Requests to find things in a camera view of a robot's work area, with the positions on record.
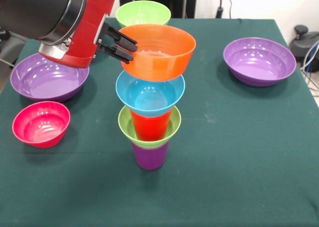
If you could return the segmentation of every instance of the white wall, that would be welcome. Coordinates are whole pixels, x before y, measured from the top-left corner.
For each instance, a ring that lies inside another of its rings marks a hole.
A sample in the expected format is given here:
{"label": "white wall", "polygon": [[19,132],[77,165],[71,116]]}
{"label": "white wall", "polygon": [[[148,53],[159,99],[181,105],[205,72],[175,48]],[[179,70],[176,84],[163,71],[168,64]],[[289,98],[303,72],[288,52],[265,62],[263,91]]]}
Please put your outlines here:
{"label": "white wall", "polygon": [[[232,18],[275,19],[285,40],[295,37],[294,26],[319,31],[319,0],[232,0]],[[195,18],[213,18],[219,0],[196,0]],[[229,0],[222,0],[223,18],[229,18]]]}

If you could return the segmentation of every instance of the purple cup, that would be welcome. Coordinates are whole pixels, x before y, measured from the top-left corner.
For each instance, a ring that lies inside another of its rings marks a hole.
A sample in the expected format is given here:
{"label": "purple cup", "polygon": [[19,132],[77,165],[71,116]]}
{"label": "purple cup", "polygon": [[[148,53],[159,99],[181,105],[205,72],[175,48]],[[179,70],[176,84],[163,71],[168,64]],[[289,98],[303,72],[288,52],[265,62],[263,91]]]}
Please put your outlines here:
{"label": "purple cup", "polygon": [[152,171],[161,167],[166,158],[168,142],[156,149],[144,149],[132,142],[133,152],[138,165],[145,170]]}
{"label": "purple cup", "polygon": [[12,87],[33,101],[63,102],[83,87],[90,68],[73,68],[36,53],[22,60],[10,77]]}
{"label": "purple cup", "polygon": [[288,78],[297,66],[287,48],[259,37],[231,42],[224,49],[224,60],[237,79],[256,87],[274,85]]}

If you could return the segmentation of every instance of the lime green bowl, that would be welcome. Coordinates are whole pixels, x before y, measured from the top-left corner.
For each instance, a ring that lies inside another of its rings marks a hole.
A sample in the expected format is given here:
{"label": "lime green bowl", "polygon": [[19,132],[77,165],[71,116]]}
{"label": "lime green bowl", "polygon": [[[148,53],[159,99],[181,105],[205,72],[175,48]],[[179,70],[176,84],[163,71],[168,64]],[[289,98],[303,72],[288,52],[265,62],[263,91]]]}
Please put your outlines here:
{"label": "lime green bowl", "polygon": [[163,139],[158,141],[138,140],[133,126],[131,112],[127,106],[124,106],[121,109],[118,121],[121,131],[124,133],[124,135],[126,135],[127,138],[129,138],[130,141],[144,149],[155,149],[164,145],[176,134],[181,124],[181,115],[178,108],[174,106],[170,114],[166,134]]}
{"label": "lime green bowl", "polygon": [[138,0],[120,6],[115,16],[121,27],[135,24],[165,25],[170,20],[171,13],[159,2]]}

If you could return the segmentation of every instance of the purple bowl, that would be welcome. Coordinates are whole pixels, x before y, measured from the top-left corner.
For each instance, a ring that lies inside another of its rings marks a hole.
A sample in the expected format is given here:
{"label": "purple bowl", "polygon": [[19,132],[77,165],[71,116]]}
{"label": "purple bowl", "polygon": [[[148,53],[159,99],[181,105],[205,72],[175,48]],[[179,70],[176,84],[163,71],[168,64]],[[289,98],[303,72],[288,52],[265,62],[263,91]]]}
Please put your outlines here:
{"label": "purple bowl", "polygon": [[287,48],[259,37],[231,42],[224,49],[224,60],[237,79],[257,87],[274,85],[288,78],[297,66]]}
{"label": "purple bowl", "polygon": [[79,92],[89,72],[89,67],[65,66],[37,53],[13,69],[10,81],[16,92],[33,101],[63,102]]}

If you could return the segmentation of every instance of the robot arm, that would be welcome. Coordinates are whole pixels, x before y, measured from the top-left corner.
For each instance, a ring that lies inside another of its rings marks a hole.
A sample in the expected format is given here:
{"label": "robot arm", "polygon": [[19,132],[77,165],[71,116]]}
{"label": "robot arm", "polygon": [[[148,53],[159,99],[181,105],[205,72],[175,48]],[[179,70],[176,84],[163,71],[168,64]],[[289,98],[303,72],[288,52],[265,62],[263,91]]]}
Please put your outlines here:
{"label": "robot arm", "polygon": [[[0,0],[0,26],[39,40],[39,53],[64,65],[86,68],[97,50],[129,63],[137,42],[105,23],[114,1]],[[103,45],[104,35],[116,45]]]}

